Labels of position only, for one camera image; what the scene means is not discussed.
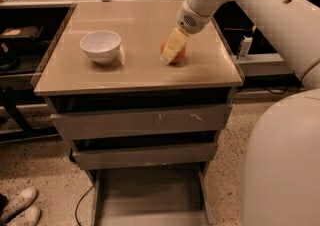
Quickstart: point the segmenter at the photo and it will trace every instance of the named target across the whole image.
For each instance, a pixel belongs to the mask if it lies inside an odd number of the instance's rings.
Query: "drawer front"
[[[204,162],[212,160],[216,150],[217,143],[211,142],[162,147],[82,151],[73,152],[73,157],[81,169],[96,170]]]
[[[53,114],[65,140],[221,130],[230,107],[225,104],[161,109],[131,109]]]

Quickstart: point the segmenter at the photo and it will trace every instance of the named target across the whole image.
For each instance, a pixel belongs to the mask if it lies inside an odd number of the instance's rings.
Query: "power cord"
[[[78,201],[78,204],[77,204],[76,209],[75,209],[75,211],[74,211],[74,216],[75,216],[75,218],[76,218],[76,221],[77,221],[77,223],[78,223],[78,226],[81,226],[81,223],[80,223],[80,221],[79,221],[79,219],[78,219],[78,208],[79,208],[79,205],[80,205],[81,201],[84,199],[84,197],[87,196],[88,193],[90,192],[90,190],[92,190],[92,189],[93,189],[93,186],[91,186],[91,187],[82,195],[82,197],[81,197],[80,200]]]

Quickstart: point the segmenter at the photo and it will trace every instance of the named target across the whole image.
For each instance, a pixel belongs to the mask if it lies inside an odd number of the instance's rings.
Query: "white bottle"
[[[250,47],[251,47],[251,44],[252,44],[252,31],[249,30],[242,38],[241,42],[240,42],[240,45],[239,45],[239,48],[238,48],[238,53],[237,53],[237,59],[238,60],[245,60],[248,53],[249,53],[249,50],[250,50]]]

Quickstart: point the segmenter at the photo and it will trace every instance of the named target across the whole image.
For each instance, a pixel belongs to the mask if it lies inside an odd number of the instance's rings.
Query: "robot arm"
[[[200,32],[227,0],[184,0],[178,25]],[[307,89],[320,88],[320,9],[306,0],[235,0]]]

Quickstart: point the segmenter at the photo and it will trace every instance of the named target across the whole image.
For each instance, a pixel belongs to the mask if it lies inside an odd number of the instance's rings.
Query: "shoe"
[[[37,195],[38,191],[33,187],[21,191],[19,195],[9,200],[9,203],[3,210],[0,220],[4,223],[8,223],[12,218],[27,209],[36,199]]]
[[[35,226],[39,221],[41,210],[36,206],[30,206],[11,222],[7,226]]]

